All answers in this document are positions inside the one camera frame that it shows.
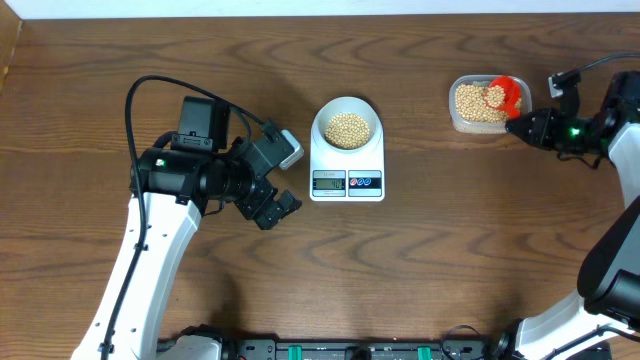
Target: scale display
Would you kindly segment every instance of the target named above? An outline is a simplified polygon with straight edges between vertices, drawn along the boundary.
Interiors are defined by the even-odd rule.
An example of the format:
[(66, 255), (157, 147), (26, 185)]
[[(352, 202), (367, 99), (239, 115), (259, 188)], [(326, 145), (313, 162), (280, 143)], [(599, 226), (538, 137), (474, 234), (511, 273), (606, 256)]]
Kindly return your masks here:
[(344, 190), (343, 179), (315, 179), (313, 188), (317, 190)]
[(316, 170), (313, 172), (313, 196), (382, 196), (382, 172), (378, 170)]

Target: wooden table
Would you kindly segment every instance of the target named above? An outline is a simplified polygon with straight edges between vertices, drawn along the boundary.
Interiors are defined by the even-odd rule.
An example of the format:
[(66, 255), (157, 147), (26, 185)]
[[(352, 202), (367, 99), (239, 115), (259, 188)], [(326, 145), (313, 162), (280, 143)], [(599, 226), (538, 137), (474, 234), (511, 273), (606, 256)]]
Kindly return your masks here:
[[(501, 331), (576, 285), (623, 210), (616, 171), (456, 132), (448, 90), (511, 74), (550, 105), (547, 77), (637, 50), (640, 15), (28, 21), (0, 96), (0, 357), (68, 358), (98, 307), (130, 196), (123, 105), (159, 73), (290, 129), (308, 153), (315, 113), (369, 101), (386, 140), (380, 204), (308, 199), (309, 158), (271, 180), (302, 209), (258, 231), (229, 206), (202, 221), (180, 265), (162, 336), (209, 323), (282, 338), (437, 338)], [(585, 74), (582, 113), (615, 71)], [(177, 128), (176, 86), (135, 99), (139, 149)], [(242, 134), (236, 123), (232, 135)], [(640, 347), (618, 341), (617, 359)]]

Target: white kitchen scale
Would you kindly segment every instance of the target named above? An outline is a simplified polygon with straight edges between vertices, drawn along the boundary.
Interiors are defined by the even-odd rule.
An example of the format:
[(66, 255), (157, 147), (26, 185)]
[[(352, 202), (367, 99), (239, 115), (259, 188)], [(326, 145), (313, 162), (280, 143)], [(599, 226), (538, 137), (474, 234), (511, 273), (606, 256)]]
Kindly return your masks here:
[[(358, 114), (369, 124), (369, 142), (342, 150), (325, 140), (329, 121), (340, 113)], [(366, 102), (341, 97), (325, 105), (311, 126), (309, 195), (314, 201), (382, 201), (384, 132), (378, 114)]]

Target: red scoop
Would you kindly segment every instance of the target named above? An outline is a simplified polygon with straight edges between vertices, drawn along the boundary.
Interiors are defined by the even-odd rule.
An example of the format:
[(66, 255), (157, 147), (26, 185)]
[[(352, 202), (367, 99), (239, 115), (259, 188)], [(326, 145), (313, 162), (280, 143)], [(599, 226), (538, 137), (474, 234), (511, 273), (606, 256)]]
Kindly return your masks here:
[(516, 102), (520, 98), (520, 86), (512, 78), (508, 76), (499, 76), (491, 82), (489, 87), (500, 86), (504, 89), (504, 104), (493, 107), (494, 109), (502, 110), (509, 115), (509, 119), (515, 119), (520, 116), (520, 111), (516, 109)]

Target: plastic container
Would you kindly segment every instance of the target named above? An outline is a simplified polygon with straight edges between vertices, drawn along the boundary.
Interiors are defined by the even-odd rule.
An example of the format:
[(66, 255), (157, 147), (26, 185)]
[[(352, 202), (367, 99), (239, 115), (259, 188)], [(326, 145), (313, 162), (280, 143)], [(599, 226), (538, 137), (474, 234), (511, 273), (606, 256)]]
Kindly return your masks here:
[[(458, 114), (456, 110), (456, 89), (458, 86), (473, 85), (474, 83), (480, 83), (482, 86), (489, 86), (491, 81), (500, 77), (501, 75), (466, 75), (456, 80), (451, 89), (449, 90), (449, 112), (451, 113), (451, 119), (453, 119), (453, 127), (464, 133), (470, 134), (506, 134), (507, 130), (504, 127), (504, 123), (487, 123), (465, 120)], [(526, 114), (533, 110), (533, 104), (531, 104), (531, 90), (529, 86), (518, 79), (517, 77), (510, 76), (520, 86), (520, 93), (522, 97), (522, 104), (520, 105), (520, 113)]]

